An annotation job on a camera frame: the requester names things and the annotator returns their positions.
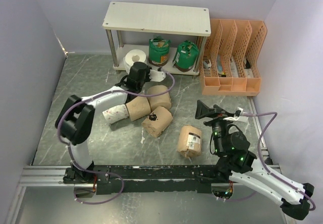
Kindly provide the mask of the green roll with brown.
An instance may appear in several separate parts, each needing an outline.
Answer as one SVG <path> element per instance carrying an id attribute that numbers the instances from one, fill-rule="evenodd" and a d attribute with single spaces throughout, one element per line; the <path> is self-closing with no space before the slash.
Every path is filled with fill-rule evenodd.
<path id="1" fill-rule="evenodd" d="M 186 40 L 179 44 L 173 58 L 173 67 L 181 72 L 188 72 L 192 69 L 198 57 L 198 47 L 195 43 Z"/>

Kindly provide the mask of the green torn roll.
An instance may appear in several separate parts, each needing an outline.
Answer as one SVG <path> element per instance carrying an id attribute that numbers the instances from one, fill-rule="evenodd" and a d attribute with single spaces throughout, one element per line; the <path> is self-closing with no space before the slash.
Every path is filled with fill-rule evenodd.
<path id="1" fill-rule="evenodd" d="M 150 64 L 162 67 L 169 59 L 171 41 L 161 36 L 149 40 L 148 61 Z"/>

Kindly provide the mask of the white dotted paper roll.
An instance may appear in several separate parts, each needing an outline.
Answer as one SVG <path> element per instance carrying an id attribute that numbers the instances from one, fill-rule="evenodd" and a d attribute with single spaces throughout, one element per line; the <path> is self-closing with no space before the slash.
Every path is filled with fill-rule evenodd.
<path id="1" fill-rule="evenodd" d="M 130 50 L 123 58 L 124 67 L 127 74 L 130 72 L 130 68 L 134 65 L 135 62 L 142 62 L 147 64 L 146 53 L 139 49 Z"/>

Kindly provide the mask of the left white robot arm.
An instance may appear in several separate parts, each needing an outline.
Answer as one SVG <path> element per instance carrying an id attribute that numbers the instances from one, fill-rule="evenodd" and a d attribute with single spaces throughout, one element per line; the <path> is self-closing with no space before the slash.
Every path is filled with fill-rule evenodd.
<path id="1" fill-rule="evenodd" d="M 87 139 L 95 112 L 124 105 L 134 99 L 150 81 L 150 70 L 151 67 L 145 63 L 135 62 L 130 72 L 108 91 L 88 97 L 71 95 L 65 102 L 55 127 L 58 136 L 68 140 L 71 168 L 82 183 L 89 183 L 94 177 L 94 162 L 89 155 Z"/>

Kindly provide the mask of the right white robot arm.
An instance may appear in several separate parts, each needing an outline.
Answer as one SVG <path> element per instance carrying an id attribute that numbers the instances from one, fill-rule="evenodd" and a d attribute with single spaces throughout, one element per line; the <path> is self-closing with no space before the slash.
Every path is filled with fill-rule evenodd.
<path id="1" fill-rule="evenodd" d="M 280 206 L 282 212 L 296 220 L 304 220 L 309 212 L 316 209 L 312 200 L 314 186 L 310 183 L 293 181 L 269 167 L 261 149 L 254 154 L 249 150 L 250 142 L 236 122 L 245 122 L 256 114 L 237 108 L 230 113 L 218 105 L 209 107 L 197 101 L 195 118 L 208 118 L 205 126 L 212 128 L 210 152 L 219 157 L 215 179 L 219 182 L 232 181 L 266 196 Z"/>

